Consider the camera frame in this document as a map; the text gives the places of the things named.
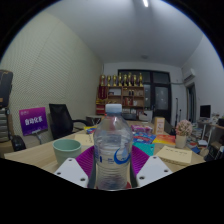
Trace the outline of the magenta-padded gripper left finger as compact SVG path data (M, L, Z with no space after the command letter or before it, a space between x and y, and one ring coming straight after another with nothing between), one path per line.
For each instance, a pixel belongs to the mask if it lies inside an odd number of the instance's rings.
M89 147L77 158L66 159L55 175L78 186L93 189L96 181L94 147Z

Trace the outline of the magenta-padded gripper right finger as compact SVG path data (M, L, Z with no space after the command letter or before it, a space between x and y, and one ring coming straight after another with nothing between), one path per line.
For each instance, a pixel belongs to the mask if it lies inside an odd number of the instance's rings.
M130 181L133 188L146 186L172 171L158 156L149 156L136 146L132 147Z

